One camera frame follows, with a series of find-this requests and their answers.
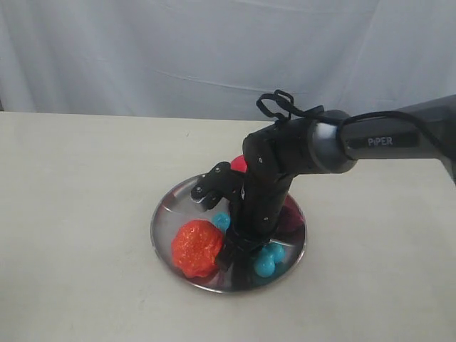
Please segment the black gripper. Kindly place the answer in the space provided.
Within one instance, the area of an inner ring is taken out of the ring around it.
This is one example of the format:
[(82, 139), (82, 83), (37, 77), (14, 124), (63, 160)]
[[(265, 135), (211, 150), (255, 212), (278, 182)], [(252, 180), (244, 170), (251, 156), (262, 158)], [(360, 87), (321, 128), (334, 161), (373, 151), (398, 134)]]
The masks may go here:
[[(254, 285), (257, 247), (269, 242), (277, 231), (280, 211), (292, 181), (291, 175), (265, 182), (252, 172), (243, 174), (240, 195), (229, 203), (230, 227), (215, 257), (220, 271), (228, 271), (233, 264), (233, 285)], [(234, 261), (238, 249), (254, 251)]]

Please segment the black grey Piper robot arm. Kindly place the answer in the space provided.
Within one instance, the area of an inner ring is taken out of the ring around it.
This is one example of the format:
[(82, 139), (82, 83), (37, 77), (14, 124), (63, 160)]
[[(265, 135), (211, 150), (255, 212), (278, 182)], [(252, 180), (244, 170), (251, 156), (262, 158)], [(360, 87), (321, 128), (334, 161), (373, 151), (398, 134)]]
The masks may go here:
[(362, 159), (437, 159), (454, 175), (455, 108), (409, 107), (356, 117), (314, 109), (249, 134), (243, 154), (246, 172), (227, 162), (210, 171), (209, 197), (227, 199), (231, 219), (216, 264), (234, 290), (261, 284), (254, 267), (267, 262), (274, 239), (290, 244), (301, 258), (306, 223), (300, 210), (287, 207), (289, 188), (299, 175), (345, 173)]

